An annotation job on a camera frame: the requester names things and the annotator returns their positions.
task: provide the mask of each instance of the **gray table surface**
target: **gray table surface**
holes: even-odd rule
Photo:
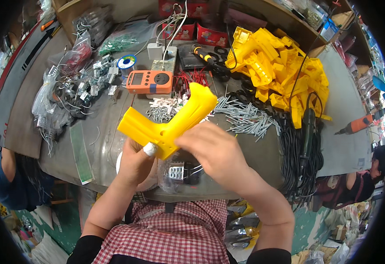
[[[174,42],[174,45],[185,42]],[[123,55],[132,54],[131,52],[121,52],[112,54],[113,58],[119,58]],[[147,51],[137,55],[137,64],[139,70],[150,69],[152,61],[148,59]],[[225,93],[226,83],[214,79],[219,95]],[[227,91],[236,91],[241,89],[241,82],[230,79]],[[215,86],[211,85],[211,90],[215,93]],[[116,101],[112,101],[104,92],[90,108],[90,114],[85,120],[77,120],[82,123],[84,142],[87,154],[90,160],[94,180],[84,185],[84,187],[97,192],[104,192],[116,176],[115,163],[121,152],[126,136],[116,130],[119,120],[129,108],[133,95],[122,89]],[[137,95],[133,101],[132,107],[145,115],[146,110],[150,109],[149,102],[144,95]],[[211,122],[218,124],[223,129],[228,129],[230,124],[226,122],[224,114],[216,114],[210,118]],[[279,144],[274,126],[271,126],[262,140],[255,143],[256,138],[253,135],[238,134],[237,140],[244,153],[249,166],[256,170],[259,175],[270,185],[278,188],[283,182],[280,172],[280,152]],[[52,156],[48,156],[47,144],[42,142],[39,164],[42,170],[56,178],[81,185],[70,140],[69,127],[58,137],[58,142],[53,145]],[[193,201],[203,199],[236,199],[238,195],[222,189],[222,187],[203,173],[200,176],[200,183],[191,187],[190,185],[179,185],[177,193],[165,193],[160,188],[145,192],[146,198],[163,201],[179,202]]]

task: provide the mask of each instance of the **person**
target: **person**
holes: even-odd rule
[[[373,194],[375,185],[384,179],[385,145],[382,145],[374,150],[369,171],[317,178],[313,211],[317,212],[321,206],[339,209],[348,204],[363,202]]]
[[[194,155],[206,174],[255,209],[262,226],[247,263],[291,263],[295,222],[291,206],[247,165],[237,140],[216,124],[203,122],[175,144]],[[118,225],[153,160],[140,145],[126,140],[121,158],[124,169],[94,204],[67,264],[237,263],[223,242],[225,200],[178,202],[174,207],[169,206],[172,203],[135,203],[132,223]]]
[[[35,159],[0,147],[0,203],[6,208],[31,212],[49,204],[53,185]]]

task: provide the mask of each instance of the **checkered apron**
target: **checkered apron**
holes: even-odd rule
[[[223,243],[226,201],[179,202],[174,213],[165,204],[135,203],[132,224],[110,230],[94,264],[107,264],[114,254],[157,263],[229,263]]]

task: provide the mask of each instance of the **blue clothing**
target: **blue clothing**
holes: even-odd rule
[[[0,203],[11,210],[28,211],[34,210],[37,205],[49,203],[53,177],[42,172],[35,159],[15,155],[15,177],[9,182],[2,169],[0,152]]]

